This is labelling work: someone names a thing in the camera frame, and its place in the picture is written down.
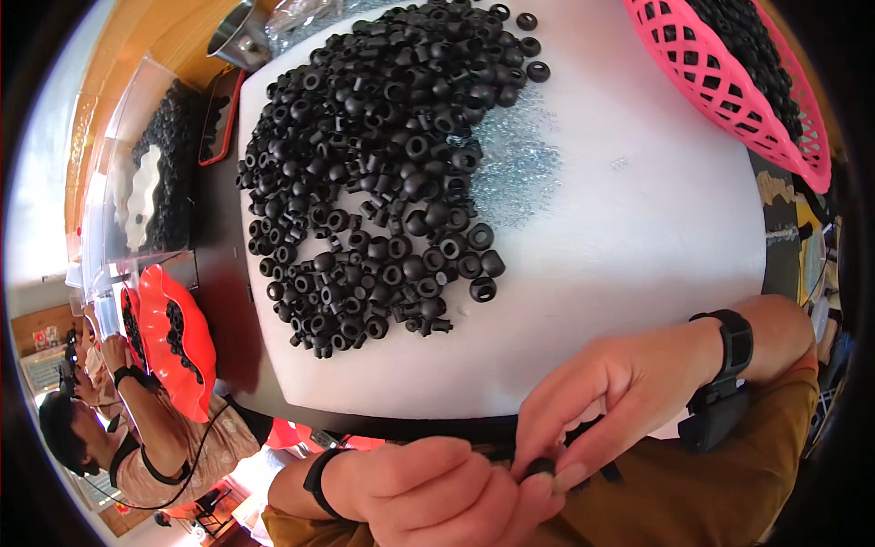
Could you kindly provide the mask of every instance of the woman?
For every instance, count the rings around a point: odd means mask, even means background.
[[[61,464],[79,476],[108,471],[127,503],[173,508],[195,501],[270,435],[273,418],[243,409],[230,396],[211,396],[207,423],[192,421],[160,384],[130,366],[123,337],[108,337],[101,349],[129,426],[107,432],[94,410],[62,391],[40,405],[39,426]]]
[[[723,323],[705,317],[595,340],[548,375],[520,408],[510,472],[454,438],[342,452],[320,476],[319,467],[310,474],[315,458],[291,464],[262,515],[274,545],[754,544],[793,489],[817,402],[817,360],[811,322],[794,302],[761,296],[733,310],[753,336],[738,375],[752,386],[750,407],[710,452],[645,438],[722,370]],[[564,433],[601,410],[603,419],[565,450]],[[545,456],[556,476],[527,478]],[[622,481],[595,474],[611,461]]]

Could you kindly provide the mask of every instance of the wire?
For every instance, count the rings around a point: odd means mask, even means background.
[[[221,408],[221,410],[219,410],[219,412],[217,412],[216,415],[213,416],[213,419],[210,420],[210,423],[206,426],[207,428],[204,431],[204,436],[200,439],[200,446],[198,446],[198,453],[194,456],[194,463],[192,464],[192,471],[188,474],[188,478],[185,480],[185,484],[182,485],[182,488],[177,492],[177,494],[175,496],[173,496],[173,499],[168,501],[164,505],[159,505],[158,507],[139,507],[137,505],[129,505],[128,503],[125,503],[124,501],[117,500],[111,494],[107,494],[102,489],[100,489],[97,485],[95,485],[92,481],[86,479],[85,477],[82,477],[82,478],[85,479],[85,482],[87,482],[89,485],[91,485],[91,487],[93,489],[95,489],[98,492],[100,492],[101,494],[107,496],[110,500],[114,501],[115,503],[123,505],[124,507],[132,508],[132,509],[145,509],[147,511],[157,511],[158,509],[163,509],[163,508],[169,506],[171,503],[173,503],[177,499],[179,499],[179,497],[182,495],[182,493],[185,492],[186,488],[188,488],[188,483],[192,481],[192,477],[194,476],[194,472],[198,468],[198,462],[200,462],[200,453],[204,449],[204,443],[206,443],[206,441],[207,441],[207,435],[209,434],[210,430],[213,429],[213,424],[216,423],[216,420],[219,418],[219,416],[221,416],[221,413],[224,412],[225,409],[229,406],[231,406],[231,403],[225,403],[225,406],[223,406]]]
[[[799,307],[801,307],[801,308],[805,307],[805,304],[807,304],[807,303],[809,302],[809,300],[811,299],[811,297],[814,296],[815,291],[817,290],[817,285],[820,284],[820,282],[821,282],[821,278],[823,277],[823,272],[826,271],[826,265],[827,265],[829,262],[830,262],[829,259],[823,261],[823,266],[821,266],[821,272],[820,272],[820,274],[817,276],[817,281],[815,281],[815,286],[811,287],[811,292],[808,294],[808,296],[805,298],[805,301],[802,302],[802,305],[799,306]]]

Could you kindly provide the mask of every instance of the clear plastic bag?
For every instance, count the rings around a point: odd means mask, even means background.
[[[283,0],[264,26],[270,52],[276,59],[339,21],[391,4],[398,0]]]
[[[274,58],[297,43],[295,30],[316,18],[342,15],[343,0],[283,0],[270,14],[264,30],[268,34]]]

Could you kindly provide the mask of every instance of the black wrist strap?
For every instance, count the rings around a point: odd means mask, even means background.
[[[122,381],[122,378],[126,376],[130,376],[131,378],[137,378],[137,374],[128,367],[121,367],[116,372],[113,373],[113,384],[115,385],[115,390],[118,391],[118,383]]]
[[[723,367],[710,383],[699,388],[687,403],[692,415],[677,425],[681,441],[693,453],[714,448],[747,412],[748,395],[736,387],[739,373],[753,357],[751,325],[732,310],[698,313],[690,321],[705,317],[720,319],[723,338]]]
[[[345,452],[346,450],[347,449],[344,448],[332,448],[331,450],[323,452],[318,458],[316,458],[316,461],[314,461],[313,465],[310,467],[310,472],[304,479],[304,490],[313,494],[313,499],[316,500],[316,503],[318,503],[319,506],[332,518],[339,521],[351,522],[349,519],[340,516],[340,513],[334,510],[331,504],[328,503],[325,494],[322,492],[322,472],[325,471],[331,458]]]

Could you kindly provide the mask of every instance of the smartwatch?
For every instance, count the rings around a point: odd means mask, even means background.
[[[689,320],[705,317],[719,319],[722,323],[723,367],[710,383],[696,390],[687,403],[691,416],[677,425],[681,441],[693,453],[714,448],[750,406],[746,390],[737,387],[736,383],[741,371],[753,358],[751,324],[732,310],[698,313]]]

